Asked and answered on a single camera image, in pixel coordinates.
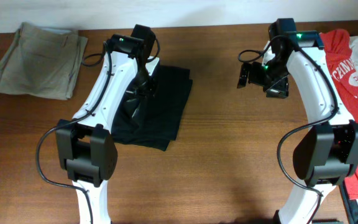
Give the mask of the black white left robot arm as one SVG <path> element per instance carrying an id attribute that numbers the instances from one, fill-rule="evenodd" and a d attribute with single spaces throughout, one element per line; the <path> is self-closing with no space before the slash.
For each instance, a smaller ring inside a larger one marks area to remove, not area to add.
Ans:
<path id="1" fill-rule="evenodd" d="M 114 34 L 104 43 L 103 68 L 86 101 L 71 121 L 58 122 L 58 157 L 77 192 L 80 223 L 111 222 L 107 189 L 117 164 L 113 120 L 125 96 L 154 95 L 159 59 L 150 53 L 158 44 L 153 32 Z"/>

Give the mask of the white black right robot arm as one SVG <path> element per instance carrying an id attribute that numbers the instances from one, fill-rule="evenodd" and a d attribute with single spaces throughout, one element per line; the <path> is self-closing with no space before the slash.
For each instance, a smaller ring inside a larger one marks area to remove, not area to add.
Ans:
<path id="1" fill-rule="evenodd" d="M 273 24 L 270 40 L 243 60 L 238 87 L 253 83 L 271 98 L 293 78 L 305 107 L 305 137 L 293 151 L 296 175 L 274 223 L 311 223 L 324 198 L 358 169 L 358 36 L 346 30 L 298 32 Z"/>

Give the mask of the black shorts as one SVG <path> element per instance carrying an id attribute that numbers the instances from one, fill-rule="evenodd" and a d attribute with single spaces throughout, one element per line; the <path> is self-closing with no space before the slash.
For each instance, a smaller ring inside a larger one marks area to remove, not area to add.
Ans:
<path id="1" fill-rule="evenodd" d="M 115 142 L 166 151 L 176 140 L 193 84 L 190 70 L 162 65 L 154 78 L 155 96 L 121 100 L 111 130 Z"/>

